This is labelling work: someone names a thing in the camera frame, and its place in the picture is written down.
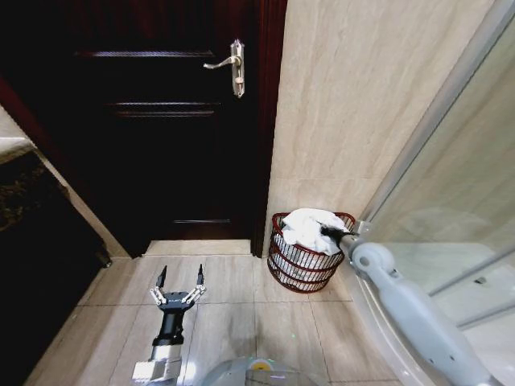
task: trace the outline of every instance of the door lock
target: door lock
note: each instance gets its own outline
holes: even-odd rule
[[[245,92],[245,66],[243,63],[243,47],[245,45],[239,39],[234,40],[231,44],[231,56],[226,60],[222,60],[218,64],[204,63],[204,68],[215,70],[228,64],[233,69],[233,91],[234,95],[241,98]]]

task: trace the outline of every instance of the grout line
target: grout line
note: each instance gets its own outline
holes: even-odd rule
[[[132,324],[130,325],[129,333],[126,336],[126,341],[123,343],[122,349],[118,353],[118,357],[116,359],[116,364],[113,367],[113,370],[111,371],[111,375],[109,376],[109,384],[111,384],[111,380],[113,379],[114,372],[116,371],[116,367],[118,366],[118,362],[120,362],[120,358],[122,357],[122,353],[126,348],[127,342],[129,342],[129,337],[132,333],[132,330],[134,328],[134,324],[136,324],[136,319],[138,318],[139,311],[142,309],[141,305],[139,305],[138,310],[136,311],[136,315],[134,316],[134,320],[132,321]]]
[[[254,281],[254,262],[252,262],[252,299],[254,308],[254,346],[256,347],[256,358],[258,357],[258,323],[256,314],[256,282]]]
[[[149,304],[137,303],[137,304],[83,304],[82,306],[77,307],[140,307],[140,306],[149,306]]]
[[[352,300],[319,300],[313,301],[314,303],[352,303]],[[198,302],[197,305],[200,304],[266,304],[266,303],[312,303],[308,300],[305,301],[295,301],[295,300],[277,300],[277,301],[250,301],[250,302]],[[80,304],[76,305],[76,307],[113,307],[113,306],[154,306],[153,303],[113,303],[113,304]]]
[[[328,379],[330,380],[331,376],[329,375],[328,361],[325,359],[325,352],[322,347],[322,339],[320,338],[319,327],[316,325],[315,312],[313,311],[313,305],[311,304],[311,302],[309,302],[309,308],[311,309],[311,316],[313,318],[313,322],[315,323],[316,335],[319,337],[319,345],[320,350],[322,350],[323,362],[325,363],[325,370],[328,374]]]
[[[147,255],[143,254],[142,257],[218,257],[218,256],[234,256],[234,257],[253,257],[250,253],[199,253],[198,255],[176,255],[176,254],[163,254],[163,255]]]
[[[196,320],[199,317],[199,310],[200,310],[200,307],[197,304],[196,305],[196,312],[195,312],[195,320],[193,321],[192,340],[190,340],[190,345],[187,348],[186,366],[184,366],[184,374],[183,374],[183,380],[182,380],[181,384],[184,384],[184,381],[186,380],[187,366],[190,364],[189,363],[189,361],[190,361],[190,352],[192,352],[193,337],[195,336]]]
[[[359,383],[368,383],[368,384],[375,384],[375,383],[379,383],[379,382],[398,382],[400,384],[402,384],[402,382],[400,380],[398,380],[397,378],[392,380],[392,379],[384,379],[384,380],[331,380],[329,381],[330,384],[359,384]]]

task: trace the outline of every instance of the beige marble wall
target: beige marble wall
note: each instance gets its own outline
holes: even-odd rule
[[[265,247],[275,212],[361,213],[491,5],[289,1]]]

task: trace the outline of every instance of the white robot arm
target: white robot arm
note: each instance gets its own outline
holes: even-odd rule
[[[335,238],[331,231],[326,234]],[[502,386],[431,298],[395,269],[393,255],[384,245],[353,234],[340,234],[338,244],[375,284],[389,316],[431,366],[456,386]]]
[[[184,343],[183,317],[206,292],[204,271],[201,265],[196,286],[189,293],[165,293],[163,286],[166,276],[165,266],[155,286],[150,289],[156,306],[163,312],[163,321],[158,335],[152,342],[150,358],[146,362],[137,362],[134,366],[132,384],[176,386],[180,376],[183,362],[180,350]]]

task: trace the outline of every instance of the laundry basket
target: laundry basket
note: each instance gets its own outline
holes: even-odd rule
[[[344,260],[340,251],[328,256],[301,245],[288,245],[282,236],[282,219],[290,213],[276,213],[272,217],[272,235],[268,253],[268,268],[272,276],[287,289],[308,294],[321,290],[329,282],[336,268]],[[349,231],[356,220],[348,213],[337,212]]]

